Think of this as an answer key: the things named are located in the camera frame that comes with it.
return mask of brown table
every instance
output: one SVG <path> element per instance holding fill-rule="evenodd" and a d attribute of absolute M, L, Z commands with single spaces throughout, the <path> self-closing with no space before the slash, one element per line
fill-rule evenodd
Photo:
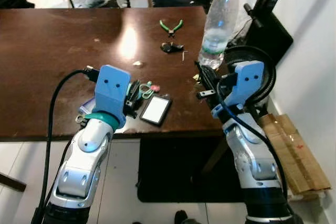
<path fill-rule="evenodd" d="M 162 42 L 172 40 L 160 19 L 171 28 L 183 19 L 174 39 L 188 51 L 183 62 L 181 52 L 160 50 Z M 1 10 L 0 141 L 45 140 L 51 95 L 61 78 L 105 64 L 128 71 L 132 80 L 151 80 L 173 99 L 161 127 L 128 117 L 115 138 L 223 135 L 219 120 L 196 98 L 199 87 L 192 78 L 204 23 L 201 7 Z M 133 66 L 138 60 L 142 68 Z M 78 108 L 94 87 L 83 76 L 65 84 L 55 107 L 55 139 L 67 140 L 78 130 Z"/>

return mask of green pliers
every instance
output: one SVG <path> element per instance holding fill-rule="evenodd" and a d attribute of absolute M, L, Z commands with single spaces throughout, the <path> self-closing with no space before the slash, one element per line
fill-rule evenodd
<path fill-rule="evenodd" d="M 179 30 L 179 29 L 181 28 L 181 26 L 183 25 L 183 20 L 180 20 L 179 24 L 178 24 L 174 29 L 172 29 L 172 30 L 171 30 L 169 27 L 167 27 L 167 26 L 162 22 L 162 20 L 160 20 L 160 25 L 161 25 L 161 27 L 162 27 L 164 30 L 166 30 L 166 31 L 168 32 L 168 34 L 169 34 L 168 37 L 174 37 L 175 32 L 176 32 L 177 30 Z"/>

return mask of cardboard box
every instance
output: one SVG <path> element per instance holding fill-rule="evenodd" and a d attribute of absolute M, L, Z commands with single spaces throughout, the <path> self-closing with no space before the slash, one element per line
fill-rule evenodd
<path fill-rule="evenodd" d="M 311 195 L 331 185 L 319 163 L 287 115 L 265 115 L 259 120 L 279 156 L 294 195 Z"/>

